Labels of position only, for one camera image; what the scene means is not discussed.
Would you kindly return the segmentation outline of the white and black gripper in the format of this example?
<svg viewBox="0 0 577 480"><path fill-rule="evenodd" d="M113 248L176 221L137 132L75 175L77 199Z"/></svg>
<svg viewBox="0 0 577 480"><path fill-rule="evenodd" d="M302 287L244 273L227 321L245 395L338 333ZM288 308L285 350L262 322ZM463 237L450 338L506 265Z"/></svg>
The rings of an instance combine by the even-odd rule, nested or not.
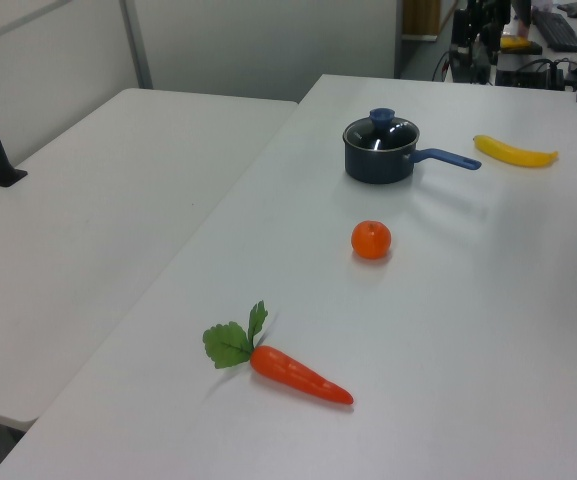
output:
<svg viewBox="0 0 577 480"><path fill-rule="evenodd" d="M451 33L451 49L454 54L466 56L472 54L472 46L470 45L470 11L468 9L458 9L454 12L452 33Z"/></svg>

